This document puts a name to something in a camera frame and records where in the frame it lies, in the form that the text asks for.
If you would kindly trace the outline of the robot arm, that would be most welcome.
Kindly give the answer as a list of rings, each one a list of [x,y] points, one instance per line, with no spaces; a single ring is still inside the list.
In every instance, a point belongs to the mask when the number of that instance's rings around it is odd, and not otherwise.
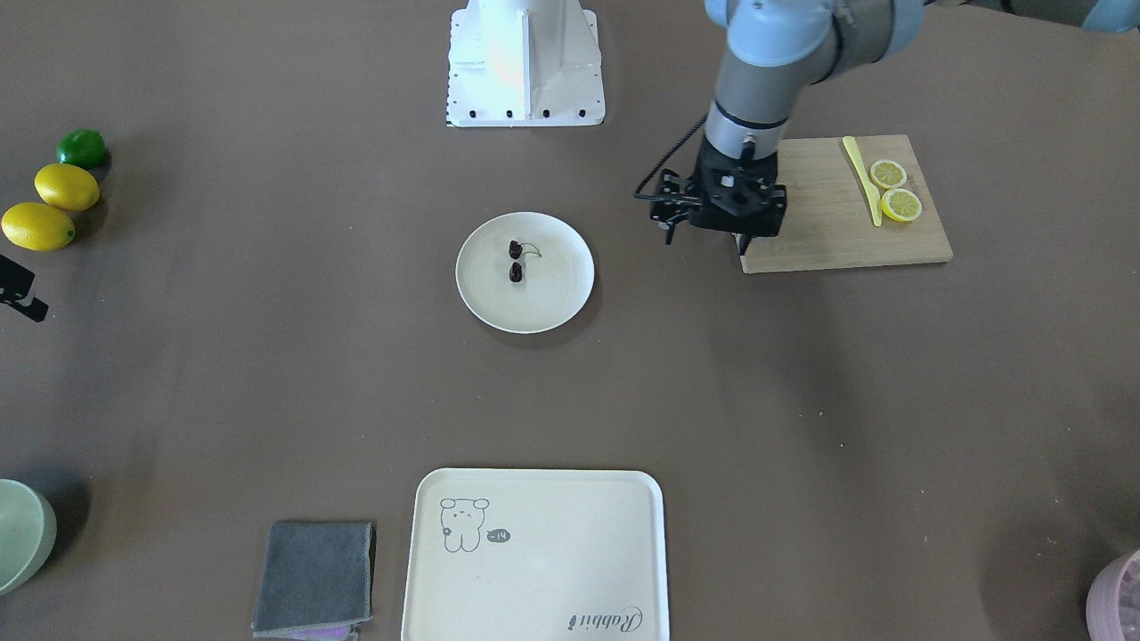
[[[689,178],[658,163],[648,175],[650,218],[668,237],[679,224],[736,236],[738,252],[777,236],[785,186],[777,145],[806,86],[883,60],[915,40],[925,1],[708,1],[726,50]]]

